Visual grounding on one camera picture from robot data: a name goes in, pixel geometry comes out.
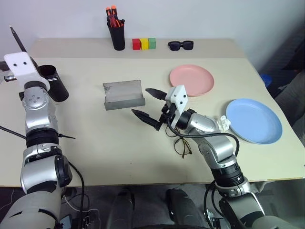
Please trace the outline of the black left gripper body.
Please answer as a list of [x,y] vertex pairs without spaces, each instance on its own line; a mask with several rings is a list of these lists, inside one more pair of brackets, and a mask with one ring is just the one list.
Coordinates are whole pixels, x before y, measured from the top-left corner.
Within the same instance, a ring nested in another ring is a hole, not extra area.
[[0,62],[0,83],[15,81],[16,77],[5,61]]

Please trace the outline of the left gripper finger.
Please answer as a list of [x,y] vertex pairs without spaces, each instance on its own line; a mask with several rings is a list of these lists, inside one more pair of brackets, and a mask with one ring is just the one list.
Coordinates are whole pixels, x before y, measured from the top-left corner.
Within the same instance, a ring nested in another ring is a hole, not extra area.
[[13,27],[10,25],[10,30],[11,33],[16,41],[16,43],[18,44],[19,48],[21,49],[22,52],[27,52],[26,48],[24,47],[22,41],[20,40],[18,34],[16,33],[16,31],[13,29]]
[[30,57],[30,59],[31,59],[31,61],[32,61],[33,65],[34,65],[34,67],[36,68],[38,74],[41,75],[40,68],[39,68],[39,66],[37,65],[37,63],[35,62],[35,60],[34,60],[32,57]]

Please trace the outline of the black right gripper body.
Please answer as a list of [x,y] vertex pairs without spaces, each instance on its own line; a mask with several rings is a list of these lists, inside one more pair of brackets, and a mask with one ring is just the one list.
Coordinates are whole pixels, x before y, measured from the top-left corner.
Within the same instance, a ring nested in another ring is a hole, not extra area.
[[176,116],[176,111],[177,107],[175,103],[166,102],[162,108],[162,114],[159,118],[159,125],[167,124],[167,120],[169,120],[170,125],[172,125]]

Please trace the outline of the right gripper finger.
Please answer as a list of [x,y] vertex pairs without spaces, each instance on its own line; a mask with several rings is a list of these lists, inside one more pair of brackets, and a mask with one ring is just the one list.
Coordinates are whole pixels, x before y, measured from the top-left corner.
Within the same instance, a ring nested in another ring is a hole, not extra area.
[[146,92],[148,92],[151,96],[153,96],[154,98],[157,98],[159,100],[165,100],[167,93],[158,90],[158,89],[154,89],[154,88],[146,88],[145,89]]
[[143,111],[140,111],[140,110],[135,110],[135,109],[132,109],[132,112],[134,115],[136,115],[142,122],[152,126],[155,130],[159,131],[160,130],[160,122],[151,118],[149,116],[149,114],[143,112]]

